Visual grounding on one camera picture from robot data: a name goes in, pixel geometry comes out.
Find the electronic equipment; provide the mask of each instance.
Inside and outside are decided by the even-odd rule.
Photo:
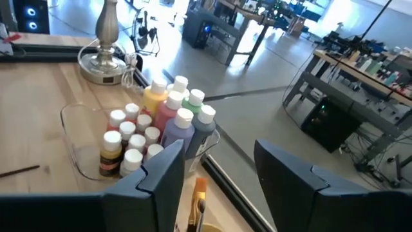
[[[312,109],[303,121],[301,129],[330,153],[361,125],[349,111],[325,97]]]
[[[212,23],[203,20],[197,12],[189,10],[183,26],[183,39],[193,48],[204,49],[212,32]]]
[[[50,34],[49,11],[44,0],[13,0],[19,32]]]

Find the pink paint bottle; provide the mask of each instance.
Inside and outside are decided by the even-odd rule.
[[[160,103],[158,113],[154,119],[154,126],[160,130],[160,134],[166,127],[166,122],[176,116],[177,111],[182,107],[183,95],[177,91],[171,91],[167,100]]]

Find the bottle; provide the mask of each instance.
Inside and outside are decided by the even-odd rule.
[[[362,65],[365,63],[365,61],[368,60],[368,55],[363,55],[362,57],[360,57],[360,59],[358,60],[358,63],[356,63],[355,67],[356,68],[360,68],[362,67]]]
[[[129,139],[128,149],[137,149],[141,153],[144,150],[144,144],[146,144],[146,139],[143,135],[132,135]]]
[[[124,160],[120,164],[120,176],[126,177],[136,171],[142,165],[143,155],[136,149],[129,149],[124,154]]]
[[[144,131],[152,124],[152,118],[146,114],[137,117],[136,133],[144,135]]]
[[[197,117],[193,119],[194,134],[186,152],[186,159],[194,158],[205,149],[216,129],[216,123],[213,120],[215,114],[216,110],[212,106],[203,105]]]
[[[142,113],[150,115],[152,118],[156,116],[159,103],[167,98],[166,84],[165,80],[157,78],[153,80],[152,85],[144,89]]]
[[[163,147],[160,144],[152,144],[147,148],[147,153],[144,156],[144,162],[147,162],[149,159],[154,157],[157,153],[163,151]]]
[[[193,89],[190,96],[183,100],[182,106],[193,113],[199,113],[204,98],[205,93],[201,90]]]
[[[121,110],[113,110],[110,112],[110,119],[108,123],[108,128],[107,131],[118,131],[118,127],[120,126],[120,123],[124,121],[126,118],[126,114],[123,113]]]
[[[179,92],[183,95],[183,97],[188,97],[190,92],[186,88],[189,81],[184,76],[176,76],[174,78],[174,83],[167,86],[167,91],[170,93],[171,91]]]
[[[119,128],[119,132],[122,136],[122,158],[120,160],[123,160],[124,153],[129,145],[129,139],[136,131],[136,125],[133,122],[122,122]]]
[[[385,81],[384,84],[387,86],[390,86],[392,84],[392,82],[394,82],[397,78],[398,78],[399,72],[396,71],[394,73],[392,73]]]
[[[380,67],[382,67],[382,64],[383,64],[382,61],[377,63],[373,68],[371,68],[369,70],[369,74],[370,75],[375,75],[380,70]]]
[[[359,68],[359,71],[365,72],[365,70],[369,67],[369,65],[371,65],[371,63],[372,59],[368,59],[367,61],[365,61],[365,63],[362,64],[362,66]]]
[[[126,120],[133,122],[135,125],[137,123],[137,115],[139,114],[139,106],[135,103],[129,103],[125,107]]]
[[[164,148],[172,144],[178,139],[183,139],[185,151],[191,142],[194,127],[192,125],[193,113],[184,108],[180,108],[174,119],[169,119],[166,122],[165,131],[163,133],[162,142]]]
[[[183,95],[176,91],[171,91],[167,100],[160,103],[158,113],[154,119],[154,126],[163,133],[166,122],[176,116],[177,111],[182,107]]]
[[[103,148],[100,151],[99,173],[104,177],[114,177],[120,167],[120,145],[122,136],[117,131],[108,131],[103,136]]]

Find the purple paint bottle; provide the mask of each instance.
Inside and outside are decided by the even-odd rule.
[[[166,148],[178,139],[183,139],[185,152],[191,143],[194,127],[192,126],[193,113],[185,108],[180,108],[176,117],[166,122],[165,131],[162,136],[162,146]]]

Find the wooden tabletop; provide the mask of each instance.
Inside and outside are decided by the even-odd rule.
[[[398,92],[392,92],[392,89],[383,84],[380,80],[378,80],[376,77],[360,71],[358,68],[355,67],[355,65],[351,62],[349,62],[347,59],[336,59],[333,57],[330,57],[329,55],[326,54],[324,50],[316,50],[314,52],[316,56],[319,58],[328,61],[330,64],[337,64],[339,61],[338,68],[341,70],[349,73],[350,75],[354,76],[358,80],[369,84],[370,86],[374,87],[375,89],[381,91],[382,93],[385,94],[390,94],[390,96],[393,99],[396,99],[398,102],[401,102],[405,104],[406,106],[412,107],[412,100],[409,97],[406,97],[405,95],[402,95]]]
[[[87,38],[22,35],[17,43],[80,46],[90,42]],[[0,72],[0,173],[40,165],[39,169],[0,179],[0,192],[88,190],[85,178],[71,161],[61,123],[62,108],[77,103],[97,111],[123,108],[130,102],[140,104],[141,94],[120,85],[92,84],[82,78],[77,63],[0,64]],[[185,180],[177,217],[180,229],[184,231],[187,223],[197,176],[209,179],[205,222],[224,231],[252,231],[202,168]]]

